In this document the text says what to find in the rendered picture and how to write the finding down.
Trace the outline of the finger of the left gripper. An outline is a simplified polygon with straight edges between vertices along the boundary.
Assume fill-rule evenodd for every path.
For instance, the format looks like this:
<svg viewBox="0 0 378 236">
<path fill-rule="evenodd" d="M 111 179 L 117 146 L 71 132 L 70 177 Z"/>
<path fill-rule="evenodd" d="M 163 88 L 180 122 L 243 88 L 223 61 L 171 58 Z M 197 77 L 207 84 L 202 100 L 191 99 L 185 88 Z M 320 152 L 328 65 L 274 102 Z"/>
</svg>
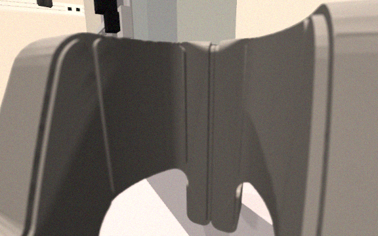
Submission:
<svg viewBox="0 0 378 236">
<path fill-rule="evenodd" d="M 53 6 L 53 0 L 36 0 L 37 5 L 40 7 L 48 7 L 52 8 Z"/>
</svg>

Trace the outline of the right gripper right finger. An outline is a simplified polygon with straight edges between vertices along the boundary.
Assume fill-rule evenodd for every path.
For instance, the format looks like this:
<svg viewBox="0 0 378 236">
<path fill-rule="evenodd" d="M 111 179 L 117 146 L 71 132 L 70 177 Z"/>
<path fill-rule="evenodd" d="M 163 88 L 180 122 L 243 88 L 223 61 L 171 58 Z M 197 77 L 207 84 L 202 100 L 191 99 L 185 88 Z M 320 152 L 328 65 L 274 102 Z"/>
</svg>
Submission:
<svg viewBox="0 0 378 236">
<path fill-rule="evenodd" d="M 243 183 L 274 236 L 378 236 L 378 0 L 325 2 L 216 45 L 217 230 L 237 230 Z"/>
</svg>

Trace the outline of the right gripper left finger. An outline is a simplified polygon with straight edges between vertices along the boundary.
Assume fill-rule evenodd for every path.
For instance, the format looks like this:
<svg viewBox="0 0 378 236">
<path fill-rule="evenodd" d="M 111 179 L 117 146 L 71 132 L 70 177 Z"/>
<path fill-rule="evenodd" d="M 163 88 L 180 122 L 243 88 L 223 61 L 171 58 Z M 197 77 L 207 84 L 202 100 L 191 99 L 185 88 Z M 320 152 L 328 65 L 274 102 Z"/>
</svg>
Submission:
<svg viewBox="0 0 378 236">
<path fill-rule="evenodd" d="M 100 236 L 119 194 L 171 169 L 208 225 L 215 47 L 81 31 L 22 48 L 0 106 L 0 236 Z"/>
</svg>

